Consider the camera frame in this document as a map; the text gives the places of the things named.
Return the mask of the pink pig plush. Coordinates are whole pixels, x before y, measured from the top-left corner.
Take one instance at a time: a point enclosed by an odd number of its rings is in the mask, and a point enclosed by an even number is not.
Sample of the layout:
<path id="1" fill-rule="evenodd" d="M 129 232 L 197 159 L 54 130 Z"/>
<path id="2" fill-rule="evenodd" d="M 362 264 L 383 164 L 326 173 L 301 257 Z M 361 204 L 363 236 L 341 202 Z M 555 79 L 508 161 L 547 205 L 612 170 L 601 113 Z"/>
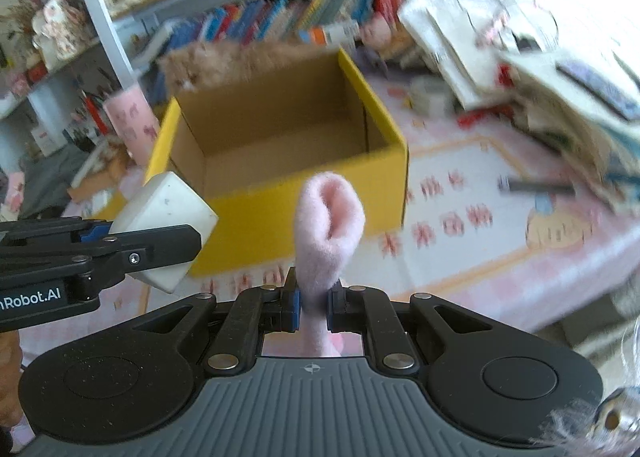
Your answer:
<path id="1" fill-rule="evenodd" d="M 360 27 L 360 40 L 362 44 L 373 51 L 381 52 L 390 47 L 396 34 L 386 21 L 386 18 L 379 13 L 373 14 L 370 21 Z"/>

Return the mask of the white sponge block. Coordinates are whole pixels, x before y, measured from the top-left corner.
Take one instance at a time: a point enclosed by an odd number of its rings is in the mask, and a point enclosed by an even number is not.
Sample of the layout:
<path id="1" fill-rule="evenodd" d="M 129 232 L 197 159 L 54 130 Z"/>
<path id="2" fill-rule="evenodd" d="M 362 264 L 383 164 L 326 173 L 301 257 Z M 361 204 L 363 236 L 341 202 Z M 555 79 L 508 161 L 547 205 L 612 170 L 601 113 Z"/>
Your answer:
<path id="1" fill-rule="evenodd" d="M 203 248 L 217 222 L 217 214 L 205 200 L 176 173 L 167 171 L 152 177 L 129 200 L 112 222 L 110 233 L 187 224 L 201 234 Z M 153 288 L 171 293 L 177 287 Z"/>

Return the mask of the pink fuzzy sock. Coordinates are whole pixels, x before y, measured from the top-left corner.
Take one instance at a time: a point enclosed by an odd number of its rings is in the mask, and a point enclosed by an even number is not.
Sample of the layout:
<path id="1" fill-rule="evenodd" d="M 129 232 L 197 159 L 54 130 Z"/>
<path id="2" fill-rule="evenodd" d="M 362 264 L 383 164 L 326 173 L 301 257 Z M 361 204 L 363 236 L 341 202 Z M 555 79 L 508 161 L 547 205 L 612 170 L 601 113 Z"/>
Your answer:
<path id="1" fill-rule="evenodd" d="M 294 221 L 294 269 L 302 307 L 296 353 L 301 357 L 336 353 L 326 328 L 329 291 L 358 247 L 365 224 L 356 191 L 339 174 L 318 173 L 304 184 Z"/>

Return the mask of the grey cloth pile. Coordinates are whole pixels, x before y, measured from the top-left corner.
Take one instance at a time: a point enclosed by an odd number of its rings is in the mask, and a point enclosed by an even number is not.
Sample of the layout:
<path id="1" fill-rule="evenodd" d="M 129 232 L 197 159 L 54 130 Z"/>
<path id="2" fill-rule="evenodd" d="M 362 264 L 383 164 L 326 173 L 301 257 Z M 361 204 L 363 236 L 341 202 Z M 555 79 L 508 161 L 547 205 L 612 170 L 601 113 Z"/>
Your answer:
<path id="1" fill-rule="evenodd" d="M 62 217 L 70 203 L 67 188 L 89 156 L 75 144 L 67 144 L 48 157 L 25 160 L 24 198 L 18 218 L 34 220 Z"/>

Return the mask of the pink sticker cylinder container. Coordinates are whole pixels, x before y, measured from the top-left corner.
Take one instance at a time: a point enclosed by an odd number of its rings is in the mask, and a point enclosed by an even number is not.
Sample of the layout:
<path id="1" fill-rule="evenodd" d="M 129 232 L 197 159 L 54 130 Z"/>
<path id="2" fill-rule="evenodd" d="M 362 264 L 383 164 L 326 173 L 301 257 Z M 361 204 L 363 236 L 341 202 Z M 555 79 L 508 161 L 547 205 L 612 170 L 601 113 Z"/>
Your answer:
<path id="1" fill-rule="evenodd" d="M 103 107 L 134 162 L 146 166 L 151 159 L 160 123 L 142 87 L 135 84 L 116 92 L 104 102 Z"/>

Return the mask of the orange white fluffy cat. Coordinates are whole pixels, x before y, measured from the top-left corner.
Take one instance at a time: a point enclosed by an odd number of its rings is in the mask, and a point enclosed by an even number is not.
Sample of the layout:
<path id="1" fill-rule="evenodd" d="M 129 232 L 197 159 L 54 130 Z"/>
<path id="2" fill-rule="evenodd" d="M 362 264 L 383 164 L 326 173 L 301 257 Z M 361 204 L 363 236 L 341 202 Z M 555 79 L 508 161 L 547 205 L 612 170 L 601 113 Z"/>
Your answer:
<path id="1" fill-rule="evenodd" d="M 194 41 L 156 62 L 167 94 L 176 95 L 237 84 L 326 52 L 326 47 L 305 43 Z"/>

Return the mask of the yellow cardboard box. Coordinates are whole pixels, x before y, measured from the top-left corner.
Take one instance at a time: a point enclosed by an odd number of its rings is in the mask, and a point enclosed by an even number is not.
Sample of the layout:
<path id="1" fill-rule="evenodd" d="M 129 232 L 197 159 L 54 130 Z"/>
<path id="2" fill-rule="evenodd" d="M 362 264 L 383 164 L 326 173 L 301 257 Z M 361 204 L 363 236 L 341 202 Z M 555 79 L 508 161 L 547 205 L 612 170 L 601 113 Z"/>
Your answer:
<path id="1" fill-rule="evenodd" d="M 145 175 L 167 170 L 218 217 L 193 277 L 292 255 L 298 195 L 319 172 L 341 174 L 355 188 L 364 235 L 404 222 L 407 142 L 343 50 L 173 98 Z"/>

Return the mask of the black utility knife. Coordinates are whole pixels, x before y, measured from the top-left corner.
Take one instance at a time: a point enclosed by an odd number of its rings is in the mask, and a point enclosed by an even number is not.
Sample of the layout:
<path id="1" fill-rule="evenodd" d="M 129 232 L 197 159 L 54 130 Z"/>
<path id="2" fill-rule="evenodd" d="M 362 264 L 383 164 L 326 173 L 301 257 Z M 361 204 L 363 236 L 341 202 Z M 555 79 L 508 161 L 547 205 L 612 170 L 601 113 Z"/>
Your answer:
<path id="1" fill-rule="evenodd" d="M 507 193 L 549 194 L 574 197 L 575 188 L 572 184 L 549 181 L 523 180 L 514 177 L 504 177 L 498 180 L 498 188 Z"/>

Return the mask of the pink checkered tablecloth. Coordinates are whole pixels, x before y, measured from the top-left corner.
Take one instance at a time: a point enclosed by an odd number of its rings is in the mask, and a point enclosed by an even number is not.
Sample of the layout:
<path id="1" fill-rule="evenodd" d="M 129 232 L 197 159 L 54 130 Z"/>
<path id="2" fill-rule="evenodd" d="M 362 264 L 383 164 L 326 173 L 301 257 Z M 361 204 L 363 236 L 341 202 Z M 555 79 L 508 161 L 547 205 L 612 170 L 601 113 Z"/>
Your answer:
<path id="1" fill-rule="evenodd" d="M 407 106 L 405 82 L 364 77 L 408 146 L 400 229 L 366 236 L 343 269 L 347 285 L 406 300 L 431 292 L 516 328 L 535 331 L 626 281 L 639 266 L 639 222 L 619 216 L 588 188 L 572 198 L 511 194 L 502 176 L 577 183 L 559 157 L 496 119 L 462 129 L 454 118 L 425 119 Z M 193 277 L 174 292 L 128 277 L 103 292 L 94 312 L 26 328 L 27 359 L 197 292 L 221 301 L 250 287 L 280 285 L 284 259 Z"/>

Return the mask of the pile of bags and papers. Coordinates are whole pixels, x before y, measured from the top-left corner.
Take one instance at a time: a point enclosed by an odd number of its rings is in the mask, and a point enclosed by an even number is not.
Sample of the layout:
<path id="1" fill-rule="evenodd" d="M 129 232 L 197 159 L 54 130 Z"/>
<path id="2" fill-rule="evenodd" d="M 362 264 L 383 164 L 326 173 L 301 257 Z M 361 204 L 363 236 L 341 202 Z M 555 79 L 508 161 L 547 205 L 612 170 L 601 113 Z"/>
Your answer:
<path id="1" fill-rule="evenodd" d="M 559 44 L 553 14 L 514 0 L 405 0 L 397 16 L 465 110 L 515 104 L 616 214 L 639 212 L 639 93 L 614 53 Z"/>

